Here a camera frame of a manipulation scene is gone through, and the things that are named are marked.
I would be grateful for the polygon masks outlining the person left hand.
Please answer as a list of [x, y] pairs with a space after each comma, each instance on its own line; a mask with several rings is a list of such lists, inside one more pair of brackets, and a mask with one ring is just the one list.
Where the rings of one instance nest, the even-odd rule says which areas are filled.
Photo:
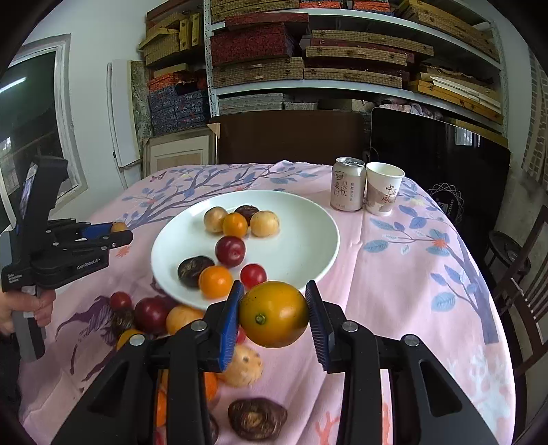
[[17, 290], [2, 292], [0, 296], [1, 334], [11, 335], [15, 332], [12, 320], [14, 312], [31, 313], [40, 327], [49, 325], [56, 296], [55, 290], [43, 291], [41, 297], [34, 297]]

